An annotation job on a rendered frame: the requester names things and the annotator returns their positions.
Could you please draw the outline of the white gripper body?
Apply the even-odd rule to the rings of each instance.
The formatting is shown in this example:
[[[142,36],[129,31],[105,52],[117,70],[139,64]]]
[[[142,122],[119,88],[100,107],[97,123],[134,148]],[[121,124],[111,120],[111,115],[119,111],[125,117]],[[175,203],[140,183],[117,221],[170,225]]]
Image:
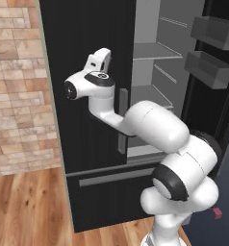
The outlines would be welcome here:
[[[101,48],[90,55],[90,69],[92,71],[107,72],[112,52],[108,48]]]

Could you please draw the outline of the black closed fridge door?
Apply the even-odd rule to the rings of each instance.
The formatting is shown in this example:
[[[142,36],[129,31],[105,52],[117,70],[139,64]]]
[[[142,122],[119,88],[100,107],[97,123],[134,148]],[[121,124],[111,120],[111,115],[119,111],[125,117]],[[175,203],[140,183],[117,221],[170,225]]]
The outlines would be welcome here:
[[[119,107],[120,91],[132,83],[136,0],[39,0],[39,5],[65,171],[124,164],[118,131],[89,113],[87,98],[67,99],[64,80],[84,68],[88,55],[108,48]]]

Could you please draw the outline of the grey fridge shelf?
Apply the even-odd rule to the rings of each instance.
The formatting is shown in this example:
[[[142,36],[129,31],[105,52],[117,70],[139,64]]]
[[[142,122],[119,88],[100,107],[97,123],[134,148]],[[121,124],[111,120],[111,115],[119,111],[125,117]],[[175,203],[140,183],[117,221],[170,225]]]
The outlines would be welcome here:
[[[155,102],[166,109],[173,108],[172,103],[154,86],[133,86],[130,105],[133,106],[137,102],[144,100]]]
[[[153,43],[136,43],[134,45],[134,61],[143,60],[168,60],[168,59],[181,59],[182,55],[164,45]]]

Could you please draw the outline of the black fridge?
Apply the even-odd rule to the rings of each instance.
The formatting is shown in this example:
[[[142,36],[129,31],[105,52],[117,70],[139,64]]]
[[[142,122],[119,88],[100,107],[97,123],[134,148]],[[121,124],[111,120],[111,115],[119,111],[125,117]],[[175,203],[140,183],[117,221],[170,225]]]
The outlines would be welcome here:
[[[128,90],[131,107],[133,86],[154,86],[172,103],[173,111],[182,118],[190,73],[185,69],[187,54],[196,40],[191,28],[203,13],[205,0],[136,0],[134,45],[158,42],[182,55],[181,59],[143,60],[132,63],[132,83]],[[126,162],[161,160],[162,153],[136,137],[126,136]]]

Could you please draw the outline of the grey door bin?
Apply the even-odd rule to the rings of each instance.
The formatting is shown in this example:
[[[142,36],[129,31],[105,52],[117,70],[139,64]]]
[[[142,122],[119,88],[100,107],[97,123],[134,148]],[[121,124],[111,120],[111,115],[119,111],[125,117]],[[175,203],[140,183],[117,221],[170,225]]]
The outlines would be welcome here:
[[[196,17],[191,37],[220,50],[229,51],[229,20],[212,16]]]
[[[211,89],[226,89],[229,84],[229,63],[203,51],[187,54],[185,69]]]

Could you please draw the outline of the black open fridge door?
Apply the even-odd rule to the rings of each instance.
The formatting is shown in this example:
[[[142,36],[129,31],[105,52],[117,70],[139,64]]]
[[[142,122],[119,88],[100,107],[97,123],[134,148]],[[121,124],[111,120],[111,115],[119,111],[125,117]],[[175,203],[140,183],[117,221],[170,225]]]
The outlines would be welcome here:
[[[201,16],[229,20],[229,0],[205,0]],[[203,51],[229,63],[229,51],[195,40],[192,52]],[[213,136],[219,148],[226,151],[229,144],[229,84],[226,89],[211,89],[190,74],[182,119],[190,129]]]

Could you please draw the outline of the black freezer drawer front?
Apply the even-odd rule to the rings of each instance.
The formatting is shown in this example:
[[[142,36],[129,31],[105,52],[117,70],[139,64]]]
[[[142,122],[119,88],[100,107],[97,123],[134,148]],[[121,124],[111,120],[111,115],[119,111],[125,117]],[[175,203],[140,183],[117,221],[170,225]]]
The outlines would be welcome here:
[[[79,181],[98,176],[155,168],[160,160],[141,160],[137,163],[69,161],[65,179],[74,231],[112,226],[146,218],[140,205],[141,192],[152,185],[151,175],[104,184],[79,186]]]

